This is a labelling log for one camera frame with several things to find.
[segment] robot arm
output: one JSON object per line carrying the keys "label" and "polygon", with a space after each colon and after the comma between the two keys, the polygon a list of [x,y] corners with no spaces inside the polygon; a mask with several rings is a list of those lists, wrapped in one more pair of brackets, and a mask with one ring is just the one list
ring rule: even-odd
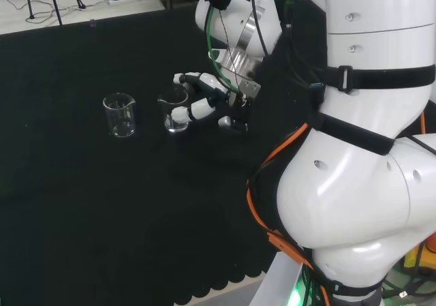
{"label": "robot arm", "polygon": [[[329,67],[384,73],[434,64],[435,0],[325,1]],[[255,5],[258,28],[245,0],[231,0],[212,15],[209,1],[200,0],[196,22],[203,29],[209,20],[213,37],[263,57],[258,32],[269,54],[281,29],[273,0]],[[390,139],[419,117],[431,95],[429,85],[337,88],[326,87],[322,114]],[[436,146],[436,136],[428,144]],[[277,208],[290,236],[313,250],[314,264],[330,281],[372,289],[363,295],[332,290],[336,305],[383,305],[380,280],[436,230],[434,212],[426,212],[436,207],[436,176],[426,165],[434,156],[416,148],[397,141],[378,155],[312,129],[283,173]]]}
{"label": "robot arm", "polygon": [[200,120],[214,113],[219,103],[225,102],[229,91],[212,75],[207,73],[176,74],[174,83],[182,84],[186,89],[195,92],[204,91],[209,97],[203,98],[190,106],[177,107],[172,111],[172,118],[178,123]]}
{"label": "robot arm", "polygon": [[218,121],[220,127],[247,131],[249,101],[246,95],[232,93],[225,88],[217,78],[208,73],[190,72],[186,74],[176,74],[174,83],[183,85],[186,90],[193,90],[196,93],[207,93],[208,97],[202,98],[190,106],[177,107],[172,111],[172,118],[178,123],[189,123],[192,121],[205,119],[222,108],[228,111],[226,115]]}

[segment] glass beaker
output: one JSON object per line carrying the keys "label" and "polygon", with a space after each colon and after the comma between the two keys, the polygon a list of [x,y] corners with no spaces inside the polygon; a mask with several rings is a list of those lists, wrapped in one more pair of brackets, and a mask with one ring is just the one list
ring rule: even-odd
{"label": "glass beaker", "polygon": [[176,107],[188,105],[188,92],[184,86],[174,85],[167,89],[157,98],[157,102],[162,106],[163,124],[169,132],[182,132],[188,127],[188,123],[178,123],[171,116],[172,110]]}
{"label": "glass beaker", "polygon": [[128,137],[135,132],[135,103],[126,93],[113,93],[103,100],[109,130],[113,136]]}

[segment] background table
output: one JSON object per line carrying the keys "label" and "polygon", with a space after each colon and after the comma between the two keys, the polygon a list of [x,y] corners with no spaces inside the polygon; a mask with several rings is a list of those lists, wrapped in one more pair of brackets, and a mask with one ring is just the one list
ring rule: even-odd
{"label": "background table", "polygon": [[[298,4],[294,38],[321,65],[324,15]],[[216,121],[168,135],[157,96],[175,73],[211,70],[194,11],[0,37],[2,306],[172,305],[268,269],[275,250],[245,183],[304,121],[305,92],[287,81],[278,45],[249,135]],[[131,138],[108,133],[102,100],[112,92],[137,101]],[[262,179],[270,205],[294,151]]]}

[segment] empty glass beaker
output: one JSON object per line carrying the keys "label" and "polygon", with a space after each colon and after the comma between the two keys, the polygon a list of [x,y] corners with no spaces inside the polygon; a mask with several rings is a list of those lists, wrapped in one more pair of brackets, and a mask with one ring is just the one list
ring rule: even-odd
{"label": "empty glass beaker", "polygon": [[109,130],[113,136],[128,137],[135,132],[135,103],[126,93],[113,93],[103,100]]}

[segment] white floor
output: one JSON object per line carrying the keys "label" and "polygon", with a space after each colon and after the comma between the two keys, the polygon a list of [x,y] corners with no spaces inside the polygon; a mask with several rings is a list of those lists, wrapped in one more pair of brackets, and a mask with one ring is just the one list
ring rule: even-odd
{"label": "white floor", "polygon": [[[20,8],[26,4],[27,0],[9,0],[16,7]],[[39,0],[52,4],[52,0]],[[163,10],[164,6],[160,0],[137,0],[131,3],[109,5],[107,0],[82,0],[87,6],[85,10],[79,10],[76,0],[56,0],[61,10],[62,22],[64,24],[74,22],[84,22],[90,19],[111,18],[114,16],[124,16],[155,10]],[[52,11],[53,5],[32,2],[33,13]],[[50,16],[50,13],[37,14],[34,20],[28,19],[29,8],[24,6],[21,10],[8,3],[7,0],[0,0],[0,34],[12,33],[17,31],[32,30],[42,27],[59,25],[56,12],[52,12],[52,17],[43,23],[40,22]]]}

